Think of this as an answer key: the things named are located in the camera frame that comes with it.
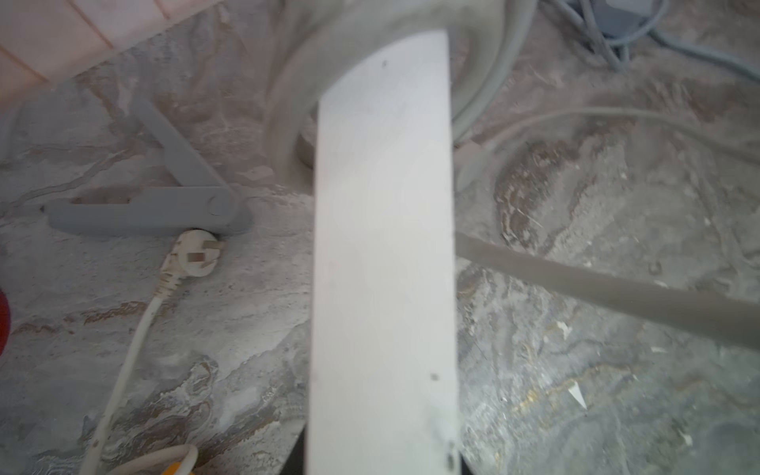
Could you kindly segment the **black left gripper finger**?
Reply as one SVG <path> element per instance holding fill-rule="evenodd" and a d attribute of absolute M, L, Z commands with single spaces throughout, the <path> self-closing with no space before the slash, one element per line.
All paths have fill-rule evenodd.
<path fill-rule="evenodd" d="M 306 434 L 307 429 L 303 427 L 299 437 L 289 452 L 279 474 L 280 475 L 304 475 L 306 459 Z"/>

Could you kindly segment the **yellow power strip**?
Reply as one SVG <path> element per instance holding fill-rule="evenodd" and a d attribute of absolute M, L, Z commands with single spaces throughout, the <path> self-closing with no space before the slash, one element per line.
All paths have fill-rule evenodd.
<path fill-rule="evenodd" d="M 193 465 L 189 462 L 174 462 L 162 471 L 161 475 L 192 475 Z"/>

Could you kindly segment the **white power strip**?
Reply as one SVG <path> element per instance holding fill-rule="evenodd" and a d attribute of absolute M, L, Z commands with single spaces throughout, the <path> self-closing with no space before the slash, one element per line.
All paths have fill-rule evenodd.
<path fill-rule="evenodd" d="M 310 474 L 459 473 L 451 155 L 444 31 L 320 101 Z"/>

